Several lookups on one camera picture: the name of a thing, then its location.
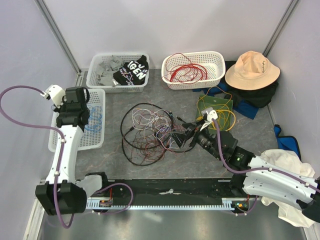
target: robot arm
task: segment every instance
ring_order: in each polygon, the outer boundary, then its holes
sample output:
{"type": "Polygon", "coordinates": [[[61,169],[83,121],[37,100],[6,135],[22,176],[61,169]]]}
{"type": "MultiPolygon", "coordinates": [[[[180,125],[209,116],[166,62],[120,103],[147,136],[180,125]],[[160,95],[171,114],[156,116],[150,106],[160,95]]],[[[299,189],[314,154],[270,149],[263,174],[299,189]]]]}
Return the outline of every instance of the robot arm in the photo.
{"type": "Polygon", "coordinates": [[[57,137],[57,145],[50,172],[45,184],[38,185],[35,195],[48,215],[56,215],[53,189],[57,176],[58,205],[61,214],[82,213],[86,209],[87,199],[102,188],[103,173],[89,174],[83,180],[76,182],[75,166],[80,140],[85,125],[88,124],[90,111],[87,103],[89,91],[84,87],[71,87],[63,90],[57,85],[51,85],[42,96],[52,99],[54,111],[59,115],[56,126],[63,133],[64,139],[57,137]],[[61,154],[61,142],[64,142],[60,169],[56,170],[61,154]]]}
{"type": "Polygon", "coordinates": [[[203,112],[204,118],[198,122],[183,123],[186,129],[181,137],[183,142],[193,137],[190,147],[199,144],[218,160],[221,160],[221,149],[223,163],[227,165],[225,167],[234,173],[230,188],[236,196],[245,193],[271,198],[302,210],[306,217],[320,222],[319,181],[263,161],[259,156],[237,146],[238,140],[229,132],[210,135],[207,126],[213,122],[212,118],[217,119],[213,117],[214,112],[203,112]]]}

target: blue cloth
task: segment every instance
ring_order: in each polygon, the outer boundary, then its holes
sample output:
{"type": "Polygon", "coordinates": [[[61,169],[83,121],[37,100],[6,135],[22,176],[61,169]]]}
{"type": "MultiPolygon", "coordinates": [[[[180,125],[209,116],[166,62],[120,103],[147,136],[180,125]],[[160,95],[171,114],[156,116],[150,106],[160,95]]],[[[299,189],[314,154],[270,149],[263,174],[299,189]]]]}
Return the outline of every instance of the blue cloth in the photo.
{"type": "Polygon", "coordinates": [[[283,150],[294,151],[301,160],[301,154],[297,139],[294,136],[279,136],[282,132],[282,129],[278,124],[274,125],[273,130],[275,133],[276,141],[278,143],[278,148],[283,150]]]}
{"type": "Polygon", "coordinates": [[[259,108],[250,105],[245,100],[239,102],[238,106],[233,106],[233,109],[250,119],[255,119],[259,110],[259,108]]]}
{"type": "MultiPolygon", "coordinates": [[[[221,88],[223,91],[227,92],[229,90],[228,85],[225,82],[220,82],[218,84],[218,87],[221,88]]],[[[208,89],[209,88],[197,88],[197,89],[192,89],[193,92],[201,92],[203,91],[204,94],[207,94],[208,96],[214,97],[216,94],[222,93],[222,91],[217,88],[213,87],[210,89],[209,93],[208,89]]],[[[247,103],[245,100],[242,100],[239,102],[237,106],[233,105],[233,109],[236,110],[238,113],[242,114],[243,116],[254,119],[257,115],[257,112],[259,108],[252,106],[251,104],[247,103]]]]}

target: tangled wires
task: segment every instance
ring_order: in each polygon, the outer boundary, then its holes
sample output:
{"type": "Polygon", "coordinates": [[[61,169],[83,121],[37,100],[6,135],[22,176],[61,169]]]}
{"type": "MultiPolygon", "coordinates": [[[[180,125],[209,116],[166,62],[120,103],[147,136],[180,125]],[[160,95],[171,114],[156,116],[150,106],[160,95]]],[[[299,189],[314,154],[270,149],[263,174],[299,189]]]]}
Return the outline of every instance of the tangled wires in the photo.
{"type": "Polygon", "coordinates": [[[197,63],[193,63],[187,56],[182,53],[176,53],[171,55],[166,63],[165,63],[165,70],[167,74],[163,76],[167,81],[171,83],[182,83],[182,84],[194,84],[201,80],[208,79],[207,69],[197,63]],[[168,66],[169,60],[176,55],[181,55],[187,64],[183,65],[176,65],[174,67],[168,66]]]}
{"type": "Polygon", "coordinates": [[[172,113],[151,103],[139,103],[124,115],[120,132],[122,135],[122,151],[125,158],[135,166],[149,166],[162,160],[165,152],[184,153],[191,150],[179,151],[173,135],[183,133],[184,128],[176,124],[172,113]],[[156,108],[150,110],[138,106],[156,108]],[[131,113],[131,121],[125,123],[131,113]]]}

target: plastic basket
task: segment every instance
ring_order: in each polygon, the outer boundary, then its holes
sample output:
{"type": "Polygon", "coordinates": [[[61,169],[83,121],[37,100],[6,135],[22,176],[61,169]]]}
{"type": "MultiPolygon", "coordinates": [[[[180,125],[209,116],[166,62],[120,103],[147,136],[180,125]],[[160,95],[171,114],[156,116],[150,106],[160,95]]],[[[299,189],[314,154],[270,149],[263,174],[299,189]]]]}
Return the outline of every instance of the plastic basket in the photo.
{"type": "Polygon", "coordinates": [[[195,83],[191,81],[186,83],[181,82],[170,82],[167,79],[170,79],[172,71],[177,68],[177,66],[186,65],[190,62],[181,54],[174,56],[168,56],[162,63],[161,76],[162,80],[168,85],[170,89],[181,90],[181,89],[201,89],[201,88],[211,88],[217,86],[220,82],[220,79],[226,73],[226,65],[224,57],[216,51],[200,51],[200,52],[189,52],[184,53],[193,64],[199,64],[205,67],[207,71],[207,80],[200,80],[195,83]]]}
{"type": "Polygon", "coordinates": [[[106,93],[141,93],[144,90],[144,87],[148,83],[148,78],[149,78],[149,70],[146,73],[145,79],[144,79],[144,84],[142,85],[133,85],[133,86],[124,86],[124,85],[117,85],[117,86],[104,86],[100,85],[98,80],[97,80],[97,66],[104,62],[105,64],[110,63],[110,58],[112,56],[116,56],[118,58],[123,59],[125,63],[130,62],[131,60],[138,60],[141,58],[142,55],[146,56],[146,61],[149,65],[150,68],[150,61],[149,61],[149,56],[147,54],[140,54],[140,53],[131,53],[131,54],[105,54],[105,53],[100,53],[97,54],[93,57],[88,74],[86,76],[86,85],[89,88],[99,88],[103,89],[106,93]]]}
{"type": "MultiPolygon", "coordinates": [[[[84,127],[83,136],[80,141],[79,151],[100,148],[105,139],[105,117],[106,117],[106,93],[102,89],[89,89],[90,100],[87,107],[90,110],[89,123],[84,127]]],[[[56,127],[56,118],[59,113],[52,116],[51,126],[56,127]]],[[[51,130],[48,148],[51,152],[56,151],[58,134],[51,130]]]]}

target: white wall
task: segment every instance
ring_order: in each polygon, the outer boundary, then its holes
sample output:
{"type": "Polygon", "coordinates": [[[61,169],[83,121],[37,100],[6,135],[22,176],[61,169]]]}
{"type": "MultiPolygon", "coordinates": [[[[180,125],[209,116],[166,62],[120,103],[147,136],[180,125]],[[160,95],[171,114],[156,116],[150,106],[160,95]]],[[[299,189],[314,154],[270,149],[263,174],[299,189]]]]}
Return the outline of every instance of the white wall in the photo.
{"type": "MultiPolygon", "coordinates": [[[[6,0],[0,7],[0,92],[13,85],[45,90],[73,85],[76,74],[33,0],[6,0]]],[[[17,120],[49,125],[51,103],[32,90],[4,96],[2,106],[17,120]]],[[[21,240],[53,154],[49,133],[20,127],[0,115],[0,232],[2,240],[21,240]]]]}
{"type": "Polygon", "coordinates": [[[81,68],[98,53],[262,52],[289,0],[45,0],[81,68]]]}
{"type": "Polygon", "coordinates": [[[269,55],[281,69],[271,109],[276,123],[297,138],[302,161],[320,175],[320,1],[300,1],[269,55]]]}

